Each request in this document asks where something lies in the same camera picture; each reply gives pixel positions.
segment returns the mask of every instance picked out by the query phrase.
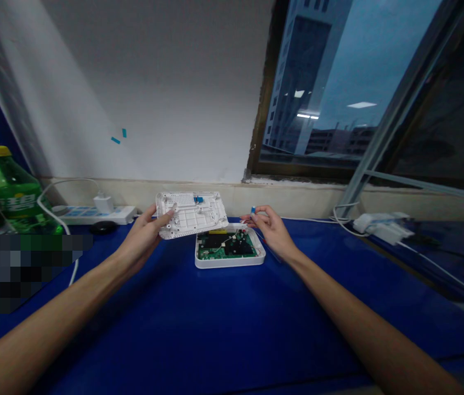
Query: white wall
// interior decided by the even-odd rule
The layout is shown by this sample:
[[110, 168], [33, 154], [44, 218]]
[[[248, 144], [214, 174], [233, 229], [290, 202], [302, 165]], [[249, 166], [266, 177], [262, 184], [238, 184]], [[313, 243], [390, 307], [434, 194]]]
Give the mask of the white wall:
[[239, 182], [272, 2], [0, 0], [1, 77], [35, 131], [15, 128], [34, 171]]

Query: white charger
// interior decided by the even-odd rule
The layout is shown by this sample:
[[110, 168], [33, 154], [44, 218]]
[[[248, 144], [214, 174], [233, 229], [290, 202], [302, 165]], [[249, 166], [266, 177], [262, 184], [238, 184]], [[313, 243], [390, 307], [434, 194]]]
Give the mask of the white charger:
[[114, 211], [111, 196], [106, 196], [104, 192], [99, 192], [99, 194], [93, 198], [93, 202], [97, 210], [102, 214], [111, 214]]

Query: blue tablecloth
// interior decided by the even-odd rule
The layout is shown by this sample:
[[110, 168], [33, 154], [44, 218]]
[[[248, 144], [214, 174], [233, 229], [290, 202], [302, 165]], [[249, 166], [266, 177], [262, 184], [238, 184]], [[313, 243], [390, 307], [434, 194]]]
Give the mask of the blue tablecloth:
[[[440, 245], [432, 246], [428, 243], [420, 244], [411, 241], [405, 241], [405, 243], [464, 282], [464, 222], [428, 221], [408, 224], [408, 227], [421, 235], [436, 240]], [[450, 298], [464, 303], [464, 287], [437, 267], [406, 248], [392, 246], [373, 236], [370, 239], [434, 282]]]
[[[464, 312], [337, 225], [286, 222], [297, 246], [445, 368], [464, 371]], [[96, 236], [78, 277], [129, 227]], [[74, 227], [72, 232], [86, 232]], [[371, 383], [297, 275], [261, 266], [200, 270], [195, 236], [163, 241], [91, 320], [34, 393], [318, 393]], [[72, 267], [0, 321], [0, 337], [62, 291]]]

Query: hand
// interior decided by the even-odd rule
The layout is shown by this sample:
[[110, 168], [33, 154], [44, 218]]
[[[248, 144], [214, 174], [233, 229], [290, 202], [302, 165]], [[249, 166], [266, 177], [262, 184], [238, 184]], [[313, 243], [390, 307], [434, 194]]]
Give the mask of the hand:
[[263, 232], [265, 241], [269, 247], [284, 260], [299, 254], [299, 249], [288, 234], [287, 228], [283, 224], [280, 216], [270, 206], [256, 207], [256, 214], [241, 216], [241, 219], [248, 224], [249, 228], [259, 228]]
[[111, 256], [117, 261], [117, 265], [128, 270], [129, 275], [142, 269], [157, 244], [162, 240], [159, 236], [159, 229], [172, 219], [173, 210], [168, 211], [160, 218], [152, 219], [151, 216], [156, 210], [157, 206], [152, 204], [135, 220], [128, 235]]

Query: glass pane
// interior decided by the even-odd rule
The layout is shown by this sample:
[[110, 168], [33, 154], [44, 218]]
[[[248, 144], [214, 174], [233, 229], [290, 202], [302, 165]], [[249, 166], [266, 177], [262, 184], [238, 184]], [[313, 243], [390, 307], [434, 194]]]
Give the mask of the glass pane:
[[464, 188], [464, 37], [447, 68], [444, 86], [422, 109], [393, 173]]
[[354, 168], [440, 0], [291, 0], [260, 161]]

